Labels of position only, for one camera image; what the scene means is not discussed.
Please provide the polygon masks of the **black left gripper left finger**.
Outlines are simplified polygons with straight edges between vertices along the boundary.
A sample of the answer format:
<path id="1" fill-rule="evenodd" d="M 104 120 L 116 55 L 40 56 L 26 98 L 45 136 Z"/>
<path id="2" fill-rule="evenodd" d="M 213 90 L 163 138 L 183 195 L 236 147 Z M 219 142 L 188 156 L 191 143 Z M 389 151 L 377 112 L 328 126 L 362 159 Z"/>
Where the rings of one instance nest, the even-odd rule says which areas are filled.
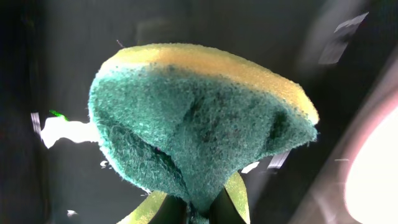
<path id="1" fill-rule="evenodd" d="M 187 204 L 180 198 L 167 195 L 149 224 L 186 224 Z"/>

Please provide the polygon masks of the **green and yellow sponge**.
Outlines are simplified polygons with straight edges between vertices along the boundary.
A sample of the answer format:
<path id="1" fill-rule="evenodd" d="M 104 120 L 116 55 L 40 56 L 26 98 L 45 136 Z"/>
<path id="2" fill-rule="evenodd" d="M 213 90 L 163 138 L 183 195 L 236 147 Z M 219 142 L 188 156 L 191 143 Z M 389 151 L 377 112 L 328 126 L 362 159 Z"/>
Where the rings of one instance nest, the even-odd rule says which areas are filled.
<path id="1" fill-rule="evenodd" d="M 229 178 L 317 138 L 302 87 L 228 52 L 193 44 L 120 50 L 90 87 L 99 147 L 126 181 L 183 200 L 208 223 Z"/>

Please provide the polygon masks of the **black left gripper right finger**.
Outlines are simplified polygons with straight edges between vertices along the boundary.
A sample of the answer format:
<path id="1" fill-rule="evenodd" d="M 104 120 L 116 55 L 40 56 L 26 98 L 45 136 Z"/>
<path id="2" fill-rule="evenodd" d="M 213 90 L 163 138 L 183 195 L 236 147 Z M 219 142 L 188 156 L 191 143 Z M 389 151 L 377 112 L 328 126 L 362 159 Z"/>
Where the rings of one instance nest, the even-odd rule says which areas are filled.
<path id="1" fill-rule="evenodd" d="M 211 204 L 210 224 L 246 224 L 233 205 L 227 191 L 223 189 Z"/>

